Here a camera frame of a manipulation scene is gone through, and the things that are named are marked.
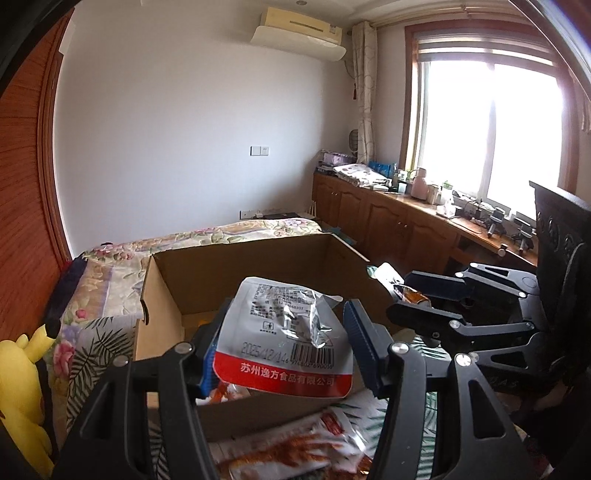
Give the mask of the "person's right hand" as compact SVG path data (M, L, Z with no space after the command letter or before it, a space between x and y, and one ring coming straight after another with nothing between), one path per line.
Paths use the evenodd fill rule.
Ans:
M570 393L572 387L563 381L558 381L556 385L544 396L525 402L526 410L541 411L556 407L561 404L564 398Z

